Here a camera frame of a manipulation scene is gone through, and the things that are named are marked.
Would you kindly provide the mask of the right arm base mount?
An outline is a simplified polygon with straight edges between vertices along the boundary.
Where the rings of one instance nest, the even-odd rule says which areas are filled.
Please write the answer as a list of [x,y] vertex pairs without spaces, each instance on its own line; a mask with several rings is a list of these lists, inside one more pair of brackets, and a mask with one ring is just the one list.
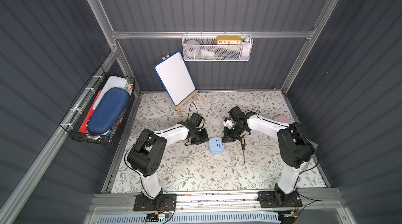
[[297,191],[284,194],[282,191],[261,191],[258,192],[256,200],[262,208],[296,208],[303,206],[300,195]]

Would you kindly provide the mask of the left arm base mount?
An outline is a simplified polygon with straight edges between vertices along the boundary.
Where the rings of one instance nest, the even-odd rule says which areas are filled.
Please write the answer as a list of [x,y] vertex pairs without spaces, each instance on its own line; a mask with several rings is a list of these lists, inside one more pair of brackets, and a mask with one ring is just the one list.
[[177,205],[176,194],[162,194],[152,200],[143,194],[135,198],[133,211],[174,211]]

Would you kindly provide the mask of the light blue alarm clock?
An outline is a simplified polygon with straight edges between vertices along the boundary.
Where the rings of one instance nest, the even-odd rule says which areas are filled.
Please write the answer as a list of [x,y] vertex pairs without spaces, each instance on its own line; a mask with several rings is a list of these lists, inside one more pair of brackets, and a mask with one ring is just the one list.
[[221,154],[225,150],[222,137],[213,137],[208,142],[209,150],[212,154]]

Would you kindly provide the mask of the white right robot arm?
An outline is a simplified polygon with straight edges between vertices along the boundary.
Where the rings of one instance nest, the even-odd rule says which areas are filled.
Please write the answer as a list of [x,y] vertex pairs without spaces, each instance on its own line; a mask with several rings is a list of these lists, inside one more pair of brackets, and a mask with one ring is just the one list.
[[261,117],[252,110],[243,112],[238,106],[229,111],[224,120],[223,142],[242,141],[252,130],[266,134],[278,141],[284,162],[282,174],[275,185],[275,198],[286,200],[294,197],[299,175],[307,168],[316,148],[305,136],[298,122],[287,124]]

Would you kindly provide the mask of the black yellow screwdriver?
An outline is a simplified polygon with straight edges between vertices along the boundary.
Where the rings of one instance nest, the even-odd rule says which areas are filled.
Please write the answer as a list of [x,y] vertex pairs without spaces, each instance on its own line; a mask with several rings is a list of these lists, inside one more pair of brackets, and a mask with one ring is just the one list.
[[242,150],[242,157],[243,157],[243,162],[244,162],[244,164],[246,164],[246,154],[245,154],[246,149],[245,149],[245,146],[246,146],[246,144],[245,144],[245,138],[242,137],[242,138],[241,138],[241,150]]

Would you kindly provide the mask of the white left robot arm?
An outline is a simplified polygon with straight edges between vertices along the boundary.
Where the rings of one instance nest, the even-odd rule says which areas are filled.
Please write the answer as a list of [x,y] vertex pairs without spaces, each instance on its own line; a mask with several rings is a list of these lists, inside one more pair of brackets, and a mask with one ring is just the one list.
[[125,165],[140,176],[142,194],[155,200],[162,195],[162,188],[157,177],[165,149],[170,145],[186,140],[185,145],[198,145],[208,141],[204,128],[203,116],[193,113],[186,121],[180,121],[173,127],[152,131],[145,129],[137,141],[125,154]]

